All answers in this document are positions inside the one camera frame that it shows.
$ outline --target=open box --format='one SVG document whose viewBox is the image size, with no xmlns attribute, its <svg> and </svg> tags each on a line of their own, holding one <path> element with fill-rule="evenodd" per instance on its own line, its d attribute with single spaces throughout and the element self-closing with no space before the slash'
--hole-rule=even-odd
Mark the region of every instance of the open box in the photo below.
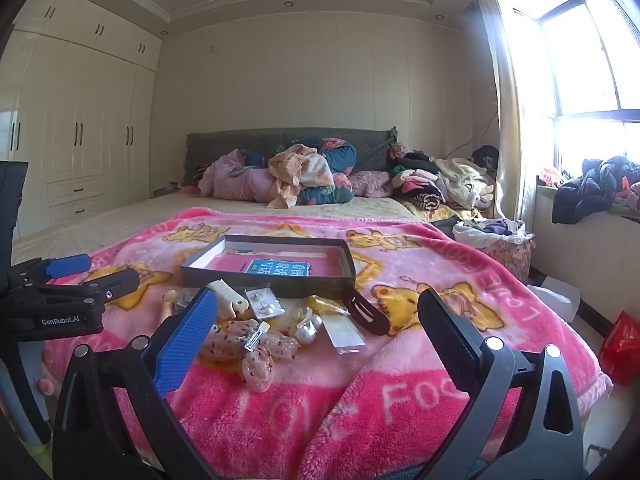
<svg viewBox="0 0 640 480">
<path fill-rule="evenodd" d="M 184 286 L 224 280 L 232 288 L 268 282 L 281 298 L 340 300 L 356 270 L 347 242 L 334 238 L 223 235 L 180 266 Z"/>
</svg>

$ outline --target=baseboard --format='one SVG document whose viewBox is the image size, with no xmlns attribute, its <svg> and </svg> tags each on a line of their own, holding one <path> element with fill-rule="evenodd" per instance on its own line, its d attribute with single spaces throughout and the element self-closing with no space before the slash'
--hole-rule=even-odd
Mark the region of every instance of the baseboard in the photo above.
<svg viewBox="0 0 640 480">
<path fill-rule="evenodd" d="M 541 272 L 533 266 L 529 268 L 529 279 L 532 281 L 531 285 L 541 286 L 542 282 L 545 281 L 545 278 L 546 274 L 544 272 Z M 611 327 L 613 326 L 612 322 L 584 300 L 580 300 L 578 316 L 585 320 L 591 328 L 603 337 L 607 336 L 609 330 L 611 330 Z"/>
</svg>

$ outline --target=red plastic bag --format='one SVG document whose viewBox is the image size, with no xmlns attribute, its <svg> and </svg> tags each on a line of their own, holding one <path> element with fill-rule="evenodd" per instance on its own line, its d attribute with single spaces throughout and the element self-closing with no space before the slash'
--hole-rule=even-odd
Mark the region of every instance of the red plastic bag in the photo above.
<svg viewBox="0 0 640 480">
<path fill-rule="evenodd" d="M 611 380 L 627 386 L 640 371 L 640 322 L 622 311 L 600 349 L 600 366 Z"/>
</svg>

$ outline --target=headboard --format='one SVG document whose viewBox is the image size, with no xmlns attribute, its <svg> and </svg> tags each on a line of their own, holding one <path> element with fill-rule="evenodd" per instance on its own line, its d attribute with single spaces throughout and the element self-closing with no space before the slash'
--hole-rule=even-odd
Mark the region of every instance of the headboard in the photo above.
<svg viewBox="0 0 640 480">
<path fill-rule="evenodd" d="M 187 135 L 187 156 L 184 159 L 184 183 L 193 180 L 196 167 L 211 164 L 236 148 L 247 148 L 264 156 L 273 156 L 276 149 L 305 137 L 337 137 L 356 147 L 357 171 L 388 170 L 389 146 L 398 140 L 394 126 L 390 130 L 351 130 L 348 128 L 260 128 L 228 130 Z"/>
</svg>

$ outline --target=beige bed sheet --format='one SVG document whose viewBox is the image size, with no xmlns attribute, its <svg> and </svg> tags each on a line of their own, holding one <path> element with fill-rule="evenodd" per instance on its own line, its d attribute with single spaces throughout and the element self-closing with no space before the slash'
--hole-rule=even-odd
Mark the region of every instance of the beige bed sheet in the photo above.
<svg viewBox="0 0 640 480">
<path fill-rule="evenodd" d="M 14 242 L 14 264 L 30 258 L 60 258 L 91 253 L 176 216 L 191 207 L 208 207 L 245 215 L 313 216 L 316 218 L 371 218 L 417 221 L 404 206 L 390 198 L 355 197 L 347 204 L 305 205 L 270 209 L 266 204 L 171 194 L 121 207 L 82 221 L 56 225 Z"/>
</svg>

